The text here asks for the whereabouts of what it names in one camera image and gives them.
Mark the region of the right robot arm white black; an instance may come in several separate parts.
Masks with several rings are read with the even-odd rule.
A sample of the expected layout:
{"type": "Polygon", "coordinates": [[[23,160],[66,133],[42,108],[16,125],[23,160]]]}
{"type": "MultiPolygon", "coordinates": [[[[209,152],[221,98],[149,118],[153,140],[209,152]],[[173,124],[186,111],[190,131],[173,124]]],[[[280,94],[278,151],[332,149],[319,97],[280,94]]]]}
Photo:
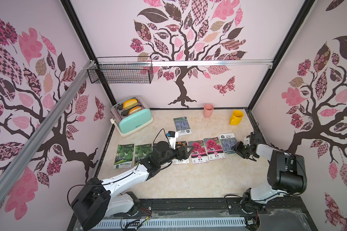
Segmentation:
{"type": "Polygon", "coordinates": [[[243,159],[257,161],[263,157],[269,163],[267,180],[243,193],[241,208],[245,213],[260,211],[277,197],[301,195],[306,190],[307,175],[303,156],[266,144],[262,133],[250,133],[244,141],[237,142],[232,150],[243,159]]]}

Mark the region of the green plant seed packet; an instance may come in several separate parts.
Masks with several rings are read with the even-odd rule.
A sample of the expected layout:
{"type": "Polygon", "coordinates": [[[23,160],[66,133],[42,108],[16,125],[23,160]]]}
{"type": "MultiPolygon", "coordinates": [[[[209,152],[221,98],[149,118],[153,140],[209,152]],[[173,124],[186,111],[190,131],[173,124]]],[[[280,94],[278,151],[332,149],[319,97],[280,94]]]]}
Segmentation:
{"type": "Polygon", "coordinates": [[[131,168],[134,157],[134,144],[119,144],[113,167],[115,169],[131,168]]]}

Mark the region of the marigold seed packet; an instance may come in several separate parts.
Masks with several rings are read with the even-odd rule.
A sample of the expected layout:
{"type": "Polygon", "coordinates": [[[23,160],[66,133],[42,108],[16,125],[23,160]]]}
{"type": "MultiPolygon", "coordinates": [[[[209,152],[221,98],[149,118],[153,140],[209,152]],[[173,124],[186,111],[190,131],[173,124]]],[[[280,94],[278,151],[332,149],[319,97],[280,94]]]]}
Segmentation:
{"type": "MultiPolygon", "coordinates": [[[[177,141],[175,143],[175,149],[178,150],[180,147],[182,146],[187,146],[187,142],[186,141],[177,141]]],[[[190,163],[190,159],[183,159],[183,160],[178,160],[178,159],[174,159],[173,160],[173,164],[174,165],[181,165],[181,164],[189,164],[190,163]]]]}

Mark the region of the pink flower seed packet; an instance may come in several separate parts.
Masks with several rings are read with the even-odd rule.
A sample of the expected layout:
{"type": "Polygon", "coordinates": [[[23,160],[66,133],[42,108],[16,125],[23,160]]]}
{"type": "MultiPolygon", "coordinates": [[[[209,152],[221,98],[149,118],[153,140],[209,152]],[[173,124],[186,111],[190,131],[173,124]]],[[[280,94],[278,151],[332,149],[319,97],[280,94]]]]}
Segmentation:
{"type": "Polygon", "coordinates": [[[189,141],[188,145],[193,147],[193,151],[190,154],[193,164],[209,162],[209,157],[207,155],[203,140],[189,141]]]}

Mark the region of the pink flower packet edge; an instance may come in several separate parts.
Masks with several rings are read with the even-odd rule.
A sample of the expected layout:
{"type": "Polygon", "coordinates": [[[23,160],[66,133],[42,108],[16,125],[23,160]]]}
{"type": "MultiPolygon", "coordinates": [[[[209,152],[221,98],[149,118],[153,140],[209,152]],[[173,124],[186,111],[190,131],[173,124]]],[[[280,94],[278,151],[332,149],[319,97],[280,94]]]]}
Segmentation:
{"type": "Polygon", "coordinates": [[[210,161],[226,158],[218,137],[205,138],[203,141],[210,161]]]}

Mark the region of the lavender seed packet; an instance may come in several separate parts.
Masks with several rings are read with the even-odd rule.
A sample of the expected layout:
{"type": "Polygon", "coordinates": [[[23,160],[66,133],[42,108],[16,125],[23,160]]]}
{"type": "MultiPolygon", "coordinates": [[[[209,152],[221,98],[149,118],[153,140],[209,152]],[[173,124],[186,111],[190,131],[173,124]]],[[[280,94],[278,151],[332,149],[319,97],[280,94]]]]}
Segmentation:
{"type": "Polygon", "coordinates": [[[176,132],[179,136],[189,135],[192,133],[186,116],[174,118],[173,121],[176,128],[176,132]]]}
{"type": "Polygon", "coordinates": [[[224,153],[230,155],[235,154],[233,147],[237,143],[237,139],[234,133],[224,133],[219,135],[219,140],[223,148],[224,153]]]}

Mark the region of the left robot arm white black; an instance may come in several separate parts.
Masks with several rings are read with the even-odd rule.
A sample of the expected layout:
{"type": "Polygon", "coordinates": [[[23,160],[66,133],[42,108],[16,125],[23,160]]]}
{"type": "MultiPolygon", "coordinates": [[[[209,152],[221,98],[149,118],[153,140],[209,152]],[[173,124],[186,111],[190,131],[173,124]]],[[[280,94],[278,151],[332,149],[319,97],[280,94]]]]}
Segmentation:
{"type": "Polygon", "coordinates": [[[153,146],[152,153],[136,167],[109,179],[94,177],[88,180],[70,202],[83,230],[91,230],[107,216],[118,213],[135,215],[139,210],[140,200],[129,188],[156,176],[165,163],[174,159],[188,159],[193,150],[193,146],[175,147],[166,141],[160,141],[153,146]]]}

